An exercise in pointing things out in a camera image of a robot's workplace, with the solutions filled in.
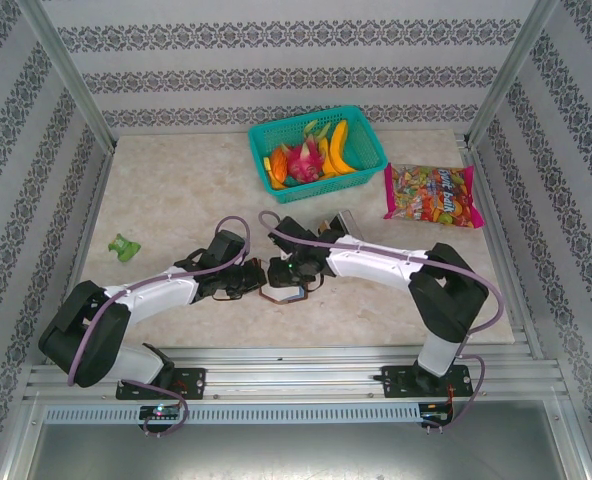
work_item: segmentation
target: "plastic basket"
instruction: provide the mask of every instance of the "plastic basket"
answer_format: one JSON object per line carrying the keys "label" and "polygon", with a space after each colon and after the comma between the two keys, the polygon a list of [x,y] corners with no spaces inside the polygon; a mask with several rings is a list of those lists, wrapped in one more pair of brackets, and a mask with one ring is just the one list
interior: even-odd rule
{"label": "plastic basket", "polygon": [[[263,166],[263,157],[268,157],[281,143],[286,145],[302,143],[303,129],[305,125],[314,119],[318,120],[318,128],[328,122],[331,123],[330,132],[334,131],[334,128],[341,120],[347,120],[349,132],[343,152],[343,160],[358,172],[284,190],[274,190],[267,178]],[[367,183],[376,172],[383,170],[387,166],[383,147],[358,107],[332,108],[256,125],[249,130],[249,143],[256,169],[265,185],[265,190],[276,197],[279,203],[293,202],[315,195],[335,192],[343,188],[362,185]]]}

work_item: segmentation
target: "patterned wallpaper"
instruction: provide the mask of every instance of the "patterned wallpaper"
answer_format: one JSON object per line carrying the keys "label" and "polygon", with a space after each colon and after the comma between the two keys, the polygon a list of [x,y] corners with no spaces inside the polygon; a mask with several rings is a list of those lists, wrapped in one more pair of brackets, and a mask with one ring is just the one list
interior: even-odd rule
{"label": "patterned wallpaper", "polygon": [[16,3],[0,0],[0,445],[65,296],[104,152]]}
{"label": "patterned wallpaper", "polygon": [[478,150],[541,343],[592,447],[592,0],[556,7]]}
{"label": "patterned wallpaper", "polygon": [[114,134],[244,131],[335,105],[465,132],[534,0],[43,3]]}

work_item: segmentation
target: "colorful candy package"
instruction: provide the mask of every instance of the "colorful candy package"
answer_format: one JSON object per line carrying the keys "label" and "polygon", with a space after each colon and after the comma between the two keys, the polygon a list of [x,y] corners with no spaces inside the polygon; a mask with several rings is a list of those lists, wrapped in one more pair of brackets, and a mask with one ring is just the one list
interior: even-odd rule
{"label": "colorful candy package", "polygon": [[474,167],[436,168],[392,165],[385,169],[387,215],[412,220],[479,228],[483,217],[474,208]]}

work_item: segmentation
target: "dragon fruit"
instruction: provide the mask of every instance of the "dragon fruit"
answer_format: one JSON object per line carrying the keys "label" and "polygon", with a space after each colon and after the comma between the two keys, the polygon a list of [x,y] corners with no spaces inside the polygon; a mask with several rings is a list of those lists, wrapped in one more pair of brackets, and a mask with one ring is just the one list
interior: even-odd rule
{"label": "dragon fruit", "polygon": [[290,149],[286,145],[281,148],[287,155],[287,171],[299,183],[311,183],[318,180],[323,168],[324,157],[316,147],[316,140],[309,135],[305,143]]}

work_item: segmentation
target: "marble surface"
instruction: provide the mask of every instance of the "marble surface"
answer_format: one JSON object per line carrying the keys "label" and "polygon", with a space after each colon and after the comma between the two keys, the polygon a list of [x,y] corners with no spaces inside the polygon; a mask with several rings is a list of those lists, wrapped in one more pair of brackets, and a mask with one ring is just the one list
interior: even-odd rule
{"label": "marble surface", "polygon": [[[451,131],[378,132],[392,163],[462,165]],[[227,215],[247,219],[252,255],[277,254],[258,223],[262,209],[291,215],[312,230],[322,219],[350,209],[366,241],[405,249],[451,244],[474,271],[496,282],[481,230],[399,219],[386,213],[382,173],[368,184],[286,205],[265,192],[245,134],[121,137],[111,167],[81,280],[119,285],[157,274],[199,247]],[[235,222],[226,227],[243,234]],[[107,244],[117,233],[142,245],[122,264]],[[413,345],[426,329],[407,292],[353,278],[328,278],[307,301],[274,305],[257,294],[236,302],[205,299],[144,320],[126,334],[137,343],[176,347]],[[496,309],[487,300],[476,323]],[[512,343],[505,316],[474,343]]]}

